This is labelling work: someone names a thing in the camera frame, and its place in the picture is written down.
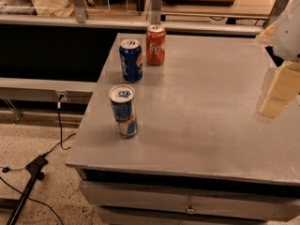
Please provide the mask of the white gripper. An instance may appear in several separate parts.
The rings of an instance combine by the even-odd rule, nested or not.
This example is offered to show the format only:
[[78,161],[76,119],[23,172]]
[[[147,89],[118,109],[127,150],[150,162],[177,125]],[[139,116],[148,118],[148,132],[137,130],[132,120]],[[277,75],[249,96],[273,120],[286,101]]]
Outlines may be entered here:
[[290,61],[274,71],[259,114],[276,118],[300,93],[300,0],[292,0],[271,23],[254,38],[256,45],[272,46],[274,55]]

